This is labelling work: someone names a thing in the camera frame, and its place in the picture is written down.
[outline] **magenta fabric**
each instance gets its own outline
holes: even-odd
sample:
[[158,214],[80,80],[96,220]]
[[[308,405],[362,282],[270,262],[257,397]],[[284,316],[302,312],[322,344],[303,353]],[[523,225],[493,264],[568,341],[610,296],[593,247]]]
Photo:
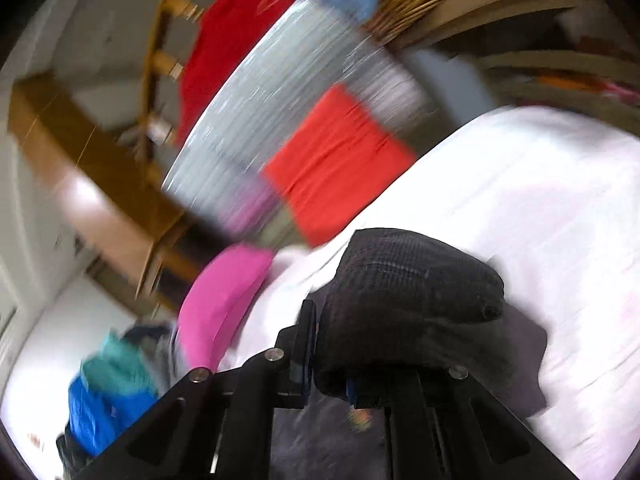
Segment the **magenta fabric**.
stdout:
[[178,314],[180,346],[191,368],[216,371],[272,261],[269,250],[236,244],[197,277]]

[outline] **red cloth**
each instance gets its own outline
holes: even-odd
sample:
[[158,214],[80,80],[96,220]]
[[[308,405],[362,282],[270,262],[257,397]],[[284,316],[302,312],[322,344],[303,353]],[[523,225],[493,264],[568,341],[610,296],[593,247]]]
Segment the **red cloth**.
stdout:
[[293,1],[216,0],[209,7],[180,78],[181,145],[213,96]]
[[263,172],[312,246],[335,237],[414,162],[341,84],[318,101]]

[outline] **bed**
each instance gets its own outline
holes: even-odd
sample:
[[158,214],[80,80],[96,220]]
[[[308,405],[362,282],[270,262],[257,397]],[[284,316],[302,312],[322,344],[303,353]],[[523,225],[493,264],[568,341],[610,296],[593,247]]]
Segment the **bed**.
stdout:
[[546,107],[501,108],[423,156],[334,240],[266,287],[220,368],[296,322],[357,229],[395,227],[489,260],[549,336],[537,436],[581,480],[613,478],[640,437],[640,142]]

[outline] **white cloth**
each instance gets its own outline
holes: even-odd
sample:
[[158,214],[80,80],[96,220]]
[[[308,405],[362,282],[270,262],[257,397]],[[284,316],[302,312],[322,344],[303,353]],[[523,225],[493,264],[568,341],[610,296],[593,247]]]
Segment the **white cloth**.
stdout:
[[549,332],[536,434],[582,480],[610,480],[640,438],[640,142],[545,107],[502,108],[419,160],[255,302],[228,369],[271,347],[335,275],[357,229],[437,238],[503,276]]

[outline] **silver bolt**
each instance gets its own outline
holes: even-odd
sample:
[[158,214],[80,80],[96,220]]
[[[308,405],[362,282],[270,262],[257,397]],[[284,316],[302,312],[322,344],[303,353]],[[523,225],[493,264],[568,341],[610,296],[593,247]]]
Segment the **silver bolt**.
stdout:
[[192,383],[202,383],[209,379],[210,371],[207,368],[196,368],[189,372],[189,380]]
[[267,361],[279,361],[284,357],[284,350],[282,348],[269,348],[264,353],[264,358]]
[[462,365],[454,365],[449,368],[449,375],[454,379],[462,380],[466,379],[466,377],[469,375],[469,370],[467,370]]

